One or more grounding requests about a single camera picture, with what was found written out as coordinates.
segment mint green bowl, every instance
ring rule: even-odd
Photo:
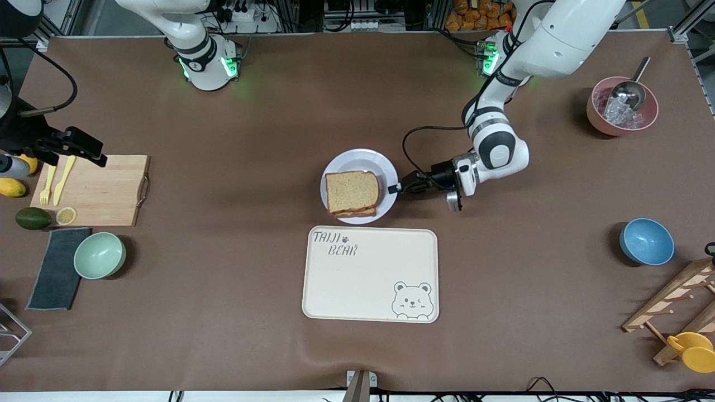
[[[74,252],[74,270],[86,279],[106,278],[118,271],[126,259],[127,249],[117,236],[94,233]]]

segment yellow cup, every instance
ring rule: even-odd
[[[677,336],[669,336],[668,344],[692,371],[703,374],[715,371],[715,351],[712,342],[706,336],[695,332],[683,332]]]

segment bear drawing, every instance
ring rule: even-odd
[[[429,319],[430,314],[435,310],[430,299],[431,292],[432,286],[429,283],[407,286],[404,282],[397,282],[393,312],[398,315],[398,318]]]

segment green avocado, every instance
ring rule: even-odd
[[[40,230],[52,224],[52,216],[41,208],[29,207],[15,214],[15,222],[27,230]]]

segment brown tabletop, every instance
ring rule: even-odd
[[[715,123],[686,47],[665,32],[611,33],[575,74],[522,88],[506,110],[531,163],[480,186],[463,212],[442,194],[404,197],[376,222],[438,236],[430,325],[313,320],[301,300],[308,231],[339,224],[320,201],[325,165],[368,147],[406,175],[405,132],[460,124],[481,80],[447,39],[258,37],[240,82],[218,92],[186,83],[161,39],[53,39],[48,55],[79,84],[50,123],[81,127],[110,155],[150,155],[152,191],[136,227],[112,230],[128,243],[121,275],[83,280],[67,312],[21,309],[47,234],[14,224],[28,198],[0,199],[2,297],[34,331],[0,370],[3,391],[331,388],[354,368],[402,391],[518,391],[532,376],[561,390],[715,387],[655,365],[662,345],[647,331],[619,329],[715,240]],[[586,121],[589,88],[645,55],[659,119],[606,139]],[[43,107],[69,89],[35,59],[22,95]],[[427,167],[471,143],[421,132],[408,146]],[[636,217],[670,229],[670,263],[623,260],[614,240]],[[678,331],[710,300],[699,293],[654,323]]]

